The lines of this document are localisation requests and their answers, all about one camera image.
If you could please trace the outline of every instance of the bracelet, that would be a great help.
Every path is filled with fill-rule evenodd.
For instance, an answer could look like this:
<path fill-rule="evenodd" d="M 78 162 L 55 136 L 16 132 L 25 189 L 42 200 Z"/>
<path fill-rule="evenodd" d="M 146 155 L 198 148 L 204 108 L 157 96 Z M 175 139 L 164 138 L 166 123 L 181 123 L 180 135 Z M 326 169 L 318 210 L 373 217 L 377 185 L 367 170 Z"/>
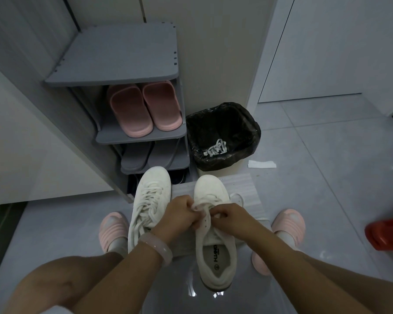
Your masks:
<path fill-rule="evenodd" d="M 173 254 L 168 245 L 151 232 L 146 232 L 140 236 L 138 241 L 146 243 L 156 250 L 163 258 L 163 267 L 168 266 L 172 262 Z"/>

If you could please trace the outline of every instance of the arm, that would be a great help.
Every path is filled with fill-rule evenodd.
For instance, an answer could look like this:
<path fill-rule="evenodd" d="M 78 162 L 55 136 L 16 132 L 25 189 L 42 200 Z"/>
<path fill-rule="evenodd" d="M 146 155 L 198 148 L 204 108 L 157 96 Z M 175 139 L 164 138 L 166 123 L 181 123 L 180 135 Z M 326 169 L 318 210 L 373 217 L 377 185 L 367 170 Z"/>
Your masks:
<path fill-rule="evenodd" d="M 237 204 L 211 209 L 214 227 L 245 241 L 266 263 L 299 314 L 371 313 L 335 283 L 313 268 L 273 232 Z"/>
<path fill-rule="evenodd" d="M 203 214 L 191 211 L 190 196 L 173 199 L 152 233 L 169 244 Z M 150 246 L 139 242 L 128 256 L 105 276 L 73 308 L 75 314 L 138 313 L 161 268 L 162 257 Z"/>

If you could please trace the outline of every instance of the white sock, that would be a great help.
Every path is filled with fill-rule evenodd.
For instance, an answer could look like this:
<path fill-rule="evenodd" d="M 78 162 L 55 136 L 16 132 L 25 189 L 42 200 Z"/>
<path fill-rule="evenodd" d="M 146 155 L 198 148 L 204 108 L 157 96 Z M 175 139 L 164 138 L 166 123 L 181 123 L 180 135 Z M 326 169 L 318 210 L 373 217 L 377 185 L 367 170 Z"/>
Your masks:
<path fill-rule="evenodd" d="M 294 221 L 294 222 L 299 222 L 299 218 L 297 214 L 290 214 L 289 217 Z M 288 233 L 285 232 L 283 230 L 279 230 L 275 233 L 277 235 L 278 238 L 280 238 L 283 242 L 285 242 L 286 244 L 288 244 L 291 248 L 293 248 L 294 250 L 300 251 L 300 249 L 298 249 L 295 246 L 295 240 L 294 238 Z"/>
<path fill-rule="evenodd" d="M 109 217 L 103 226 L 103 229 L 105 230 L 106 228 L 110 227 L 116 220 L 116 217 Z M 119 253 L 122 258 L 125 258 L 128 254 L 128 240 L 125 237 L 116 238 L 113 242 L 110 243 L 108 252 Z"/>

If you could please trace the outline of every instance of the trash can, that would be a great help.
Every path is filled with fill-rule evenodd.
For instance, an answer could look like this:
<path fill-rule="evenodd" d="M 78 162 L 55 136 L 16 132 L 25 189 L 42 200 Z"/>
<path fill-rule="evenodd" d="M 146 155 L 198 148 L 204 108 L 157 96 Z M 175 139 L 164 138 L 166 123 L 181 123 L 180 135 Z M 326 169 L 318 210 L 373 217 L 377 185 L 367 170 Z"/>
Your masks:
<path fill-rule="evenodd" d="M 186 127 L 190 153 L 200 175 L 235 173 L 241 160 L 256 151 L 261 139 L 257 122 L 235 102 L 225 102 L 187 116 Z"/>

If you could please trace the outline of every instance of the pink slipper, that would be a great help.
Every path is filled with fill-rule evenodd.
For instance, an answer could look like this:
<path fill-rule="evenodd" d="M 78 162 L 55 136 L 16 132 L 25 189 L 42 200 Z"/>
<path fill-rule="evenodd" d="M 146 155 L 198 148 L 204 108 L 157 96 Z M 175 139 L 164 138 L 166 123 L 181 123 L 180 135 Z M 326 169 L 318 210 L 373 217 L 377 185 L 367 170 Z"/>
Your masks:
<path fill-rule="evenodd" d="M 136 84 L 109 86 L 106 96 L 127 136 L 140 138 L 153 131 L 153 122 Z"/>
<path fill-rule="evenodd" d="M 143 85 L 142 92 L 154 124 L 159 130 L 172 131 L 182 125 L 181 109 L 170 81 L 149 82 Z"/>
<path fill-rule="evenodd" d="M 292 218 L 289 217 L 290 214 L 297 215 L 299 221 L 295 222 Z M 271 228 L 274 233 L 280 230 L 288 232 L 294 238 L 296 247 L 303 241 L 305 234 L 305 222 L 300 213 L 294 209 L 286 209 L 280 212 L 272 223 Z M 255 252 L 252 253 L 252 264 L 256 271 L 260 274 L 271 275 L 271 272 L 269 271 L 265 262 Z"/>
<path fill-rule="evenodd" d="M 105 223 L 107 222 L 109 217 L 116 217 L 118 220 L 113 222 L 108 228 L 103 230 Z M 100 246 L 104 253 L 108 252 L 109 245 L 113 242 L 116 238 L 125 237 L 128 239 L 128 230 L 129 230 L 129 223 L 126 217 L 114 211 L 106 216 L 103 221 L 100 223 L 99 228 L 99 242 Z"/>

